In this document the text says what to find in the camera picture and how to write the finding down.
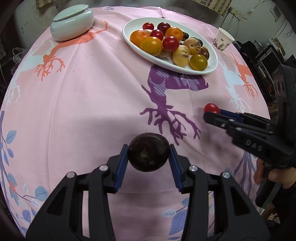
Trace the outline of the person's right hand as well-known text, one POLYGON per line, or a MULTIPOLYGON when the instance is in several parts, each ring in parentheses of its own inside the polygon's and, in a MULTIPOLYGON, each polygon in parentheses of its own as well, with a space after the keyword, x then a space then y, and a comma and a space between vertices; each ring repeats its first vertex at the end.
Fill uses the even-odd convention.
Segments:
MULTIPOLYGON (((261 159, 257 159, 256 162, 257 170, 254 173, 254 181, 257 185, 263 181, 264 164, 261 159)), ((268 179, 272 182, 282 184, 284 189, 290 188, 296 180, 296 170, 295 168, 286 169, 273 169, 269 175, 268 179)))

